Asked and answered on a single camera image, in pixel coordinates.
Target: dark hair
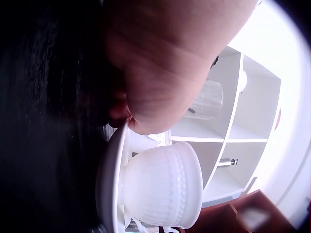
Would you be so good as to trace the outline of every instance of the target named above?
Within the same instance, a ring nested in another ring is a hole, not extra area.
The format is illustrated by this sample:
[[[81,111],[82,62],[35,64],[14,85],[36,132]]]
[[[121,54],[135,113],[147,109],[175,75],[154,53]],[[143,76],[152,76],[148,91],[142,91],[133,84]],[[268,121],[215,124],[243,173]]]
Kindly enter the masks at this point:
[[[108,122],[102,6],[7,4],[0,10],[4,225],[13,232],[85,232],[98,224],[94,185]]]

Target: clear glass cup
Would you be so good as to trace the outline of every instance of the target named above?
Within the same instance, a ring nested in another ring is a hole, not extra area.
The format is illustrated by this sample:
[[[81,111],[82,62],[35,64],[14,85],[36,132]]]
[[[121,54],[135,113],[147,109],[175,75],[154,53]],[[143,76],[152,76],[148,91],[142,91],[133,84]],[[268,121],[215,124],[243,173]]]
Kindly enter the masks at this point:
[[[201,91],[184,114],[185,117],[213,120],[222,107],[223,92],[219,82],[206,80]]]

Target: white shelving unit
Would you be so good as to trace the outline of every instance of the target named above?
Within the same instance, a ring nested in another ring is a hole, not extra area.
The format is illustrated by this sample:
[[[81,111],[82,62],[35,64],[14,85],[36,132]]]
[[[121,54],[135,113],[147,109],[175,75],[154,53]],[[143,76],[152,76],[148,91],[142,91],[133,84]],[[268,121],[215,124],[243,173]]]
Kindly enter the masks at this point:
[[[241,71],[247,85],[239,93]],[[269,70],[226,47],[207,77],[223,88],[223,105],[213,120],[184,117],[171,129],[173,143],[188,141],[196,151],[203,175],[203,202],[242,192],[264,152],[273,129],[281,80]],[[221,158],[239,159],[219,167]]]

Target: skin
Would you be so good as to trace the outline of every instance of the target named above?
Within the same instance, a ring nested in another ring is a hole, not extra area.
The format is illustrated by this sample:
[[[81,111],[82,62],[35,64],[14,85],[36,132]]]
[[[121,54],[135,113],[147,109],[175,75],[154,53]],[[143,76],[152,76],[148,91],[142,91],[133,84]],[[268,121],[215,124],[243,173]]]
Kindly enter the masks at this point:
[[[114,1],[105,31],[109,61],[124,88],[112,125],[130,117],[139,134],[171,128],[200,91],[212,62],[254,10],[255,0]]]

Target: pink object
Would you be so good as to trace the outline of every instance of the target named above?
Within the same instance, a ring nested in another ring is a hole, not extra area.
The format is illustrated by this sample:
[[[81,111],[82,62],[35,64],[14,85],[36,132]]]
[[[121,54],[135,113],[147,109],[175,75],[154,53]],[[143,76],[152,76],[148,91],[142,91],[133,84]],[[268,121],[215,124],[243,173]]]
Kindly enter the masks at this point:
[[[281,118],[281,109],[279,111],[279,116],[277,117],[277,121],[276,121],[276,125],[275,125],[275,129],[274,130],[276,130],[276,128],[278,127],[279,122],[280,122],[280,118]]]

